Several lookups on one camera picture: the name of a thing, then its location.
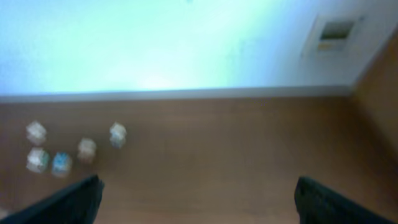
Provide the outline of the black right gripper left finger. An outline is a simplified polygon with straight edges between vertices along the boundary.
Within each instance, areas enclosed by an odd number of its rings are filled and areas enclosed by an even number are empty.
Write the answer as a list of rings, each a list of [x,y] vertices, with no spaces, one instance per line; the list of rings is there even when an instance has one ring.
[[[1,224],[93,224],[104,182],[92,175],[1,220]]]

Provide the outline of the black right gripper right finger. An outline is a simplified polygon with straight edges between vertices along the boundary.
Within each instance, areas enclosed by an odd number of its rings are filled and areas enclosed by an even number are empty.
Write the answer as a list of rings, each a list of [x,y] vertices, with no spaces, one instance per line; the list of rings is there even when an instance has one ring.
[[[298,178],[294,200],[300,224],[394,224],[305,176]]]

